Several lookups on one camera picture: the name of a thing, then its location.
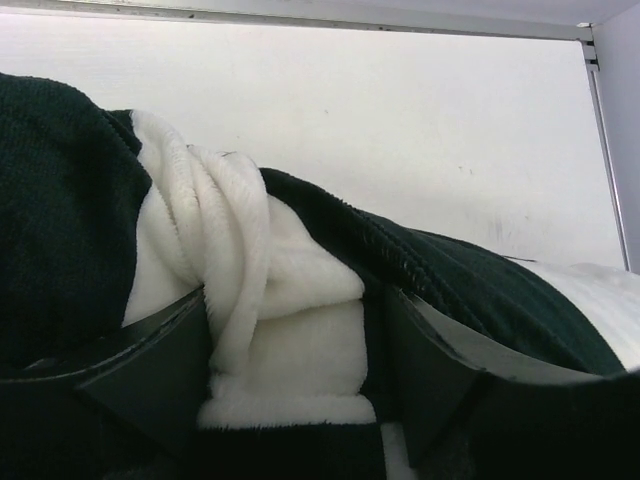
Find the metal frame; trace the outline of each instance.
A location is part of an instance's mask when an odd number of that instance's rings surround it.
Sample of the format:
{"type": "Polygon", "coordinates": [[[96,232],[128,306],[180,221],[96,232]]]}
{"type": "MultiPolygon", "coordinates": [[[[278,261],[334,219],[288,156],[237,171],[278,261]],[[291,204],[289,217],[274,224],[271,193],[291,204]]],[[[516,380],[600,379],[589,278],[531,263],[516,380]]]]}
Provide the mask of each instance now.
{"type": "Polygon", "coordinates": [[[264,0],[0,0],[0,7],[72,14],[134,16],[157,20],[383,30],[449,35],[580,41],[625,268],[628,239],[620,210],[598,86],[598,59],[591,25],[572,26],[330,2],[264,0]]]}

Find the black plastic part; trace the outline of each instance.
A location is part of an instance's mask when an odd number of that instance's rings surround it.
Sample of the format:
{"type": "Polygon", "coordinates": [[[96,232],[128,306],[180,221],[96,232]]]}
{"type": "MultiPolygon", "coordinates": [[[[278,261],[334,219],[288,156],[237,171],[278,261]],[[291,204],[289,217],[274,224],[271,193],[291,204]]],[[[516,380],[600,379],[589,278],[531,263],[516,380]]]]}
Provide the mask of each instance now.
{"type": "Polygon", "coordinates": [[[50,368],[0,372],[0,477],[99,478],[156,446],[179,458],[206,398],[201,291],[50,368]]]}
{"type": "MultiPolygon", "coordinates": [[[[397,289],[388,290],[385,308],[413,467],[461,429],[487,459],[482,478],[504,474],[497,466],[516,457],[535,458],[528,473],[554,461],[588,471],[633,444],[626,438],[640,427],[637,373],[602,377],[539,361],[397,289]]],[[[633,458],[618,466],[640,471],[633,458]]]]}

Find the cloth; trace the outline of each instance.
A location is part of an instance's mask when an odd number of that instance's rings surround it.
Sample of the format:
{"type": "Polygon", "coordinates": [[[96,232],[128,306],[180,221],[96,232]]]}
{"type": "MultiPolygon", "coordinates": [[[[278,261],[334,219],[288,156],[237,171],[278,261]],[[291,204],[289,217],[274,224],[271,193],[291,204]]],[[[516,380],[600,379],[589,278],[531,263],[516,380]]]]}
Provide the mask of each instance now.
{"type": "MultiPolygon", "coordinates": [[[[11,368],[204,288],[214,354],[194,458],[220,478],[415,475],[398,440],[387,285],[567,368],[614,374],[638,355],[631,343],[619,358],[592,311],[536,268],[188,145],[150,113],[107,112],[50,80],[0,75],[0,225],[11,368]]],[[[635,310],[618,313],[635,325],[635,310]]]]}

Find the vertical metal strip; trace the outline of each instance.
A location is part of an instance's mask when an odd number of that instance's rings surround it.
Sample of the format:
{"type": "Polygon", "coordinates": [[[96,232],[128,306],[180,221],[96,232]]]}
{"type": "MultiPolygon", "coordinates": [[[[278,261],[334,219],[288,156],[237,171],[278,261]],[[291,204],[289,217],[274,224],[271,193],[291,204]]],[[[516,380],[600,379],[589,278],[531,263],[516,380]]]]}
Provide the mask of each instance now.
{"type": "Polygon", "coordinates": [[[587,75],[589,77],[589,86],[591,87],[591,97],[593,99],[593,107],[596,114],[596,123],[598,124],[598,133],[600,135],[600,145],[602,147],[602,155],[604,157],[604,166],[607,172],[607,180],[609,181],[609,191],[611,192],[611,200],[613,203],[614,216],[616,218],[616,226],[618,228],[618,237],[620,239],[620,248],[622,250],[622,260],[624,268],[631,270],[629,261],[629,250],[627,247],[627,236],[624,228],[624,220],[620,209],[620,197],[618,194],[618,185],[616,182],[615,169],[611,160],[611,151],[609,149],[609,139],[607,136],[607,126],[604,121],[602,111],[602,100],[600,96],[600,85],[598,82],[598,68],[594,65],[587,64],[587,75]]]}

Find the fleece blanket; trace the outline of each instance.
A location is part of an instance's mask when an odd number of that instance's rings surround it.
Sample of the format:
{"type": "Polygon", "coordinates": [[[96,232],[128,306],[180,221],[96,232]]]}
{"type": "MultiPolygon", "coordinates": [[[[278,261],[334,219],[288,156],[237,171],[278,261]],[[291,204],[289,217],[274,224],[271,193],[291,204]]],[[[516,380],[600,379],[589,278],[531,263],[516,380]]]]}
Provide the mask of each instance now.
{"type": "Polygon", "coordinates": [[[632,274],[417,232],[50,80],[0,75],[0,228],[9,368],[203,287],[207,478],[417,478],[391,395],[387,285],[541,360],[601,375],[640,365],[632,274]]]}

